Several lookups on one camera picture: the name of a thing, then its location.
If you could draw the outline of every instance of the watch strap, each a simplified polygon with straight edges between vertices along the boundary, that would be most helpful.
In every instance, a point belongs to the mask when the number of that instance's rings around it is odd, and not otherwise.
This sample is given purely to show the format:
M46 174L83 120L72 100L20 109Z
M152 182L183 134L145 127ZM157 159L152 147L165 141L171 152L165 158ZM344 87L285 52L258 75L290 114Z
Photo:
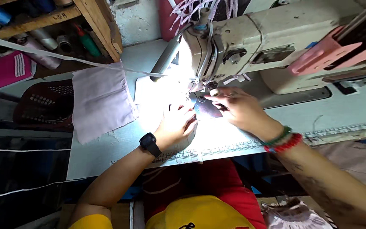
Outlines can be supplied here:
M157 147L156 143L153 142L150 145L148 145L148 147L146 148L154 157L159 157L159 155L162 153L159 149L159 147Z

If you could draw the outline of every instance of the screw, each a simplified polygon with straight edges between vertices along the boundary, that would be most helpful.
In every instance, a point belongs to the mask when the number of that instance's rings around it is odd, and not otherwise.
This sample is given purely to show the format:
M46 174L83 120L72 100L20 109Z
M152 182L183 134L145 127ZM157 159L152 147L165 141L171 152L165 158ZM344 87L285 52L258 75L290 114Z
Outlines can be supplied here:
M206 98L204 96L199 96L197 101L204 103L204 102L206 102Z

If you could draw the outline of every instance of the person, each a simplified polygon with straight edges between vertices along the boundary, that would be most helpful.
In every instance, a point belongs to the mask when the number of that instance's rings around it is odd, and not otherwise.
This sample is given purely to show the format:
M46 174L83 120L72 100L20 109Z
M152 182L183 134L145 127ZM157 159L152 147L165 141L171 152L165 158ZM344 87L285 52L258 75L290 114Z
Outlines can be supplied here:
M236 127L265 143L285 133L283 125L269 117L256 98L239 88L223 87L219 92L218 96L206 98ZM160 151L187 138L195 128L194 117L190 106L166 109L160 126L153 133ZM366 228L366 185L302 141L295 141L295 136L297 134L288 134L271 145L271 149L281 149L276 157L338 227ZM70 228L111 228L109 208L154 159L154 155L139 146L97 177L80 197L69 222ZM230 160L192 165L197 169L179 165L144 171L146 228L266 228L255 195L244 188ZM194 174L198 182L189 180L191 183L186 187L199 185L201 187L195 189L198 193L181 196L185 185L181 179L176 181L178 168L185 169L183 173Z

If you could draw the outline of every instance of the black wristwatch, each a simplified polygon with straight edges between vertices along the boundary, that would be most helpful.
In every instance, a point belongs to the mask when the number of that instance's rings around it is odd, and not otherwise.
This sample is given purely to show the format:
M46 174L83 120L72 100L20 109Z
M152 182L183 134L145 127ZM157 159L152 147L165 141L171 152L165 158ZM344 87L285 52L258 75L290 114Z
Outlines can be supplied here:
M156 138L152 133L145 134L139 143L144 150L148 150L153 156L158 157L162 152L156 145Z

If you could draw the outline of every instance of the hand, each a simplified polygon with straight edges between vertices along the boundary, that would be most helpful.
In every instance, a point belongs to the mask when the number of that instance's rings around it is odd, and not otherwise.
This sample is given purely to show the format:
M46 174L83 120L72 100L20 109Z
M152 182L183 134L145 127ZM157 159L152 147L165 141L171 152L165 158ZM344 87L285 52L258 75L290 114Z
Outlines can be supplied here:
M267 142L283 132L283 126L269 117L257 99L237 87L220 87L218 96L205 96L212 101L222 116L236 127L248 131Z
M161 151L189 137L196 126L196 113L192 105L170 105L165 107L162 122L153 133Z

